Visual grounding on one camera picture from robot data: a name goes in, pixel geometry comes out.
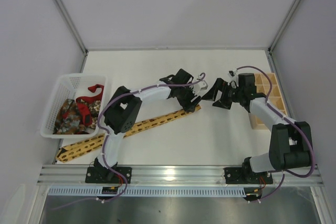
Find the yellow beetle print tie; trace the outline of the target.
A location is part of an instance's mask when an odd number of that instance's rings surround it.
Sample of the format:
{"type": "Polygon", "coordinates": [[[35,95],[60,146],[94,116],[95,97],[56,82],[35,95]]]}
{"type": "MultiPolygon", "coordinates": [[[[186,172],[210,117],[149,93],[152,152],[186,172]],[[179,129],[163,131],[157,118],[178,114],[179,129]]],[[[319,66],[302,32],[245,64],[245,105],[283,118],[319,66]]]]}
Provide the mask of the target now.
{"type": "MultiPolygon", "coordinates": [[[[124,138],[161,126],[163,124],[167,124],[169,122],[173,122],[190,114],[192,113],[185,112],[184,110],[178,110],[166,115],[137,122],[129,131],[126,132],[124,138]]],[[[67,163],[73,159],[77,159],[89,154],[90,152],[98,150],[102,147],[104,138],[105,134],[102,133],[92,138],[87,138],[85,140],[61,147],[56,155],[56,161],[67,163]]]]}

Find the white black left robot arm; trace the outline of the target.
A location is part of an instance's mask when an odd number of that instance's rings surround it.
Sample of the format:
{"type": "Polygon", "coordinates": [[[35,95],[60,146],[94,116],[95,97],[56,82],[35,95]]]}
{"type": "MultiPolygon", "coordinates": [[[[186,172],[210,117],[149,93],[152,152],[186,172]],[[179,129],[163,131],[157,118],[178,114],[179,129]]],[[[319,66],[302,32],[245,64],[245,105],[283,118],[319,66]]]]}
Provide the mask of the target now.
{"type": "Polygon", "coordinates": [[[201,73],[196,81],[183,69],[177,74],[161,78],[150,86],[130,90],[120,86],[97,119],[97,127],[106,132],[101,154],[94,160],[94,170],[103,178],[110,179],[118,172],[118,153],[126,132],[134,126],[140,108],[152,102],[177,99],[183,111],[193,113],[201,101],[199,92],[207,88],[206,74],[201,73]]]}

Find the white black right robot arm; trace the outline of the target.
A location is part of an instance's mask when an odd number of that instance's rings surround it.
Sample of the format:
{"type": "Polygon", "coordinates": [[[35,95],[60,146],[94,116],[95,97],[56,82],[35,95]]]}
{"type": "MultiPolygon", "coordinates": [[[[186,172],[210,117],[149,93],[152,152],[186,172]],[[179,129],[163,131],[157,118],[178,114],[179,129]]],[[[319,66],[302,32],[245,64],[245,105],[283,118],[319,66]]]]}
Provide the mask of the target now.
{"type": "Polygon", "coordinates": [[[231,109],[233,103],[238,103],[249,114],[258,117],[271,132],[269,151],[245,158],[238,168],[237,178],[227,177],[227,183],[255,184],[268,172],[314,168],[310,125],[286,116],[264,93],[258,92],[254,74],[242,73],[233,76],[230,82],[217,78],[202,99],[212,101],[213,106],[227,110],[231,109]]]}

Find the wooden compartment box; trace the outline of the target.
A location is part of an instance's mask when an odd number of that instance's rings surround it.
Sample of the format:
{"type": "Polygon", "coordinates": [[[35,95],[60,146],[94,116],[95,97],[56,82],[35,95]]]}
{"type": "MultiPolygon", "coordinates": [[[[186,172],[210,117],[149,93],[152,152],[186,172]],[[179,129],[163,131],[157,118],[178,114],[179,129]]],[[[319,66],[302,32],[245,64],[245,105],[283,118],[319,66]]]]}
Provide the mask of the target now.
{"type": "MultiPolygon", "coordinates": [[[[270,84],[268,79],[262,73],[254,73],[255,75],[255,85],[257,88],[258,93],[264,93],[265,95],[268,94],[270,90],[270,84]]],[[[285,103],[280,91],[280,87],[278,84],[278,80],[274,73],[266,73],[269,77],[272,89],[269,95],[269,100],[272,104],[280,110],[283,114],[287,115],[287,109],[285,107],[285,103]]],[[[255,115],[249,114],[249,121],[251,128],[253,130],[267,130],[268,128],[263,124],[262,120],[255,115]]]]}

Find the red tie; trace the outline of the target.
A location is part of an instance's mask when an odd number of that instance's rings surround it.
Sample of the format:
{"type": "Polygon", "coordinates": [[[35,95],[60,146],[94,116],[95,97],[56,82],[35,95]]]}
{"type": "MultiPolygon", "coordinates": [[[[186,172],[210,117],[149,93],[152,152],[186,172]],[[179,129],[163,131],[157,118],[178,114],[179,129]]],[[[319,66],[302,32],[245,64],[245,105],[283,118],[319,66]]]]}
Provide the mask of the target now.
{"type": "Polygon", "coordinates": [[[101,107],[102,95],[104,92],[104,85],[95,84],[87,88],[93,96],[80,96],[76,98],[76,104],[81,116],[81,122],[85,127],[94,129],[97,125],[99,111],[101,107]]]}

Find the white plastic basket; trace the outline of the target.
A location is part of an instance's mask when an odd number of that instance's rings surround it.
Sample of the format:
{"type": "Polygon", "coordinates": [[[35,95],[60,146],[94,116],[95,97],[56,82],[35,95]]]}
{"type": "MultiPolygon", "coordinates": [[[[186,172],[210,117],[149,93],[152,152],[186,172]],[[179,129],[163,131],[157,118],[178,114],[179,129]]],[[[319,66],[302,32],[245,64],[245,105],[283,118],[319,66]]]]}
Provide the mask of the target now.
{"type": "Polygon", "coordinates": [[[107,77],[100,74],[72,73],[60,76],[44,112],[41,136],[55,139],[95,136],[107,84],[107,77]]]}

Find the camouflage pattern tie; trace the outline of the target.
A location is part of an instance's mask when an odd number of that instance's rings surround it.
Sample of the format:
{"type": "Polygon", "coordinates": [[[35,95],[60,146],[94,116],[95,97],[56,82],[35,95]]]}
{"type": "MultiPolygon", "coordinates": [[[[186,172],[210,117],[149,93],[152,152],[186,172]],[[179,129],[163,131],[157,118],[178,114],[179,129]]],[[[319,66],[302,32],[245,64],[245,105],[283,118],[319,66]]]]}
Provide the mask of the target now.
{"type": "Polygon", "coordinates": [[[76,104],[76,100],[67,99],[61,106],[56,116],[53,134],[91,134],[96,129],[96,127],[94,129],[85,127],[81,122],[81,116],[76,104]]]}

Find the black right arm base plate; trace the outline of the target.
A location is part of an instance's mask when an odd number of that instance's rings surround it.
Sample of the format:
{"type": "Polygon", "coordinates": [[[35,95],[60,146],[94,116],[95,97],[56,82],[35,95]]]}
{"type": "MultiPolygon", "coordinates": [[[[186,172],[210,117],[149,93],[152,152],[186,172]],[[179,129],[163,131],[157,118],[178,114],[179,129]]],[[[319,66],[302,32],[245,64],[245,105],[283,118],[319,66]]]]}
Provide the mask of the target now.
{"type": "Polygon", "coordinates": [[[232,185],[242,184],[273,184],[273,178],[267,172],[254,173],[243,167],[226,167],[224,168],[225,183],[232,185]]]}

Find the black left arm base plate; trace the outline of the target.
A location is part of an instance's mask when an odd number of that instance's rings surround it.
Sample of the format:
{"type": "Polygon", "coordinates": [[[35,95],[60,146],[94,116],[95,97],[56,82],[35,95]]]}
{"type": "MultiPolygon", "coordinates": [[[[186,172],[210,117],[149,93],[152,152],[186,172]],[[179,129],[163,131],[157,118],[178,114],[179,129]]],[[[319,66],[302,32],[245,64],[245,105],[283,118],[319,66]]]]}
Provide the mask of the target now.
{"type": "MultiPolygon", "coordinates": [[[[132,168],[117,166],[115,171],[125,177],[128,183],[131,182],[132,168]]],[[[118,184],[119,175],[105,167],[90,166],[87,168],[85,183],[88,184],[118,184]]]]}

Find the aluminium mounting rail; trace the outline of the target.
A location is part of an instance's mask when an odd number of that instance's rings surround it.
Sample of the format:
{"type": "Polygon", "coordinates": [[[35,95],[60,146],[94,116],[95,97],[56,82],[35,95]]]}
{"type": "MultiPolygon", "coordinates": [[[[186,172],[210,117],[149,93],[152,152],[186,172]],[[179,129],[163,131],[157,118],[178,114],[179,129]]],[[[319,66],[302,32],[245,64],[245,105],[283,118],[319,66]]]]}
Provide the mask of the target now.
{"type": "MultiPolygon", "coordinates": [[[[131,169],[132,186],[225,186],[223,165],[119,165],[131,169]]],[[[84,185],[89,165],[44,165],[39,185],[84,185]]]]}

